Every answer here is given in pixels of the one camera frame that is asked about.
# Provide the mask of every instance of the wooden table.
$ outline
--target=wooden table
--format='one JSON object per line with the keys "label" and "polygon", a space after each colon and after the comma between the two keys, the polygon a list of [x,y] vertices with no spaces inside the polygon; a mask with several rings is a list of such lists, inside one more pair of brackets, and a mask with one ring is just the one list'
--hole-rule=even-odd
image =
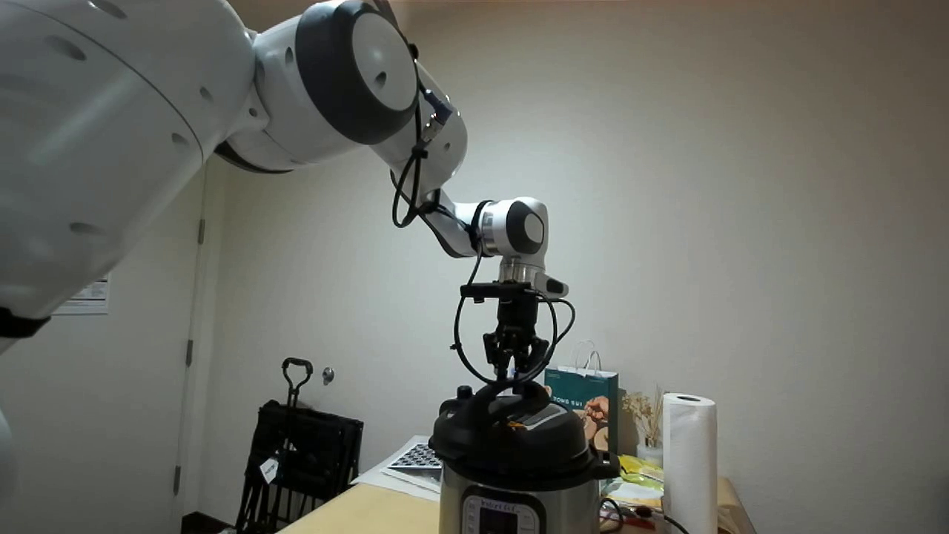
{"label": "wooden table", "polygon": [[[716,524],[724,534],[754,534],[754,524],[728,481],[716,481]],[[623,534],[645,534],[653,524],[625,524]],[[438,503],[383,487],[353,487],[283,534],[438,534]]]}

